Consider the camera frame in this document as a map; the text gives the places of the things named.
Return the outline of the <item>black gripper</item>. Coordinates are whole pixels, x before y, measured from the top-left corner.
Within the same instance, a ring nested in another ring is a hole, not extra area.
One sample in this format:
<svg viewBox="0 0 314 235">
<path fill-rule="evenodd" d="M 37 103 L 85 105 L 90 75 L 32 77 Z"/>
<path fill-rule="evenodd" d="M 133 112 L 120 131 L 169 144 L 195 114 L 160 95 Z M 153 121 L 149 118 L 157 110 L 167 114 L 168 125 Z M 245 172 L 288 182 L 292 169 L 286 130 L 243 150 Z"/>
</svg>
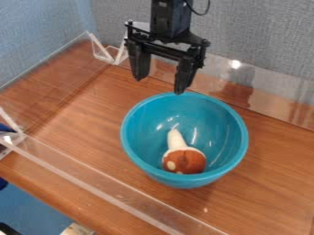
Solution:
<svg viewBox="0 0 314 235">
<path fill-rule="evenodd" d="M 177 36 L 159 36 L 144 22 L 127 21 L 125 46 L 132 76 L 140 81 L 148 76 L 151 56 L 176 61 L 173 92 L 180 95 L 189 87 L 196 69 L 203 67 L 204 53 L 209 41 L 196 36 L 188 29 Z"/>
</svg>

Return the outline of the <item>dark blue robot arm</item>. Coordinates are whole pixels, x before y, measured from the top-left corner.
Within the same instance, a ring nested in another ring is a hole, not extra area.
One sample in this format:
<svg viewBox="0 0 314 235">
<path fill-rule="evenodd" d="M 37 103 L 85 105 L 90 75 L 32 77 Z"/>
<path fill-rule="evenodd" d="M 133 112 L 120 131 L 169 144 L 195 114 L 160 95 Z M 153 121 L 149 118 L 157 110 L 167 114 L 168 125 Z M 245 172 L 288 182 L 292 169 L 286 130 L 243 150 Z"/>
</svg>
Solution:
<svg viewBox="0 0 314 235">
<path fill-rule="evenodd" d="M 203 67 L 209 41 L 189 31 L 191 14 L 203 16 L 192 8 L 193 0 L 152 0 L 149 23 L 125 23 L 125 46 L 133 78 L 148 76 L 151 55 L 176 61 L 173 92 L 180 95 L 191 86 L 196 71 Z"/>
</svg>

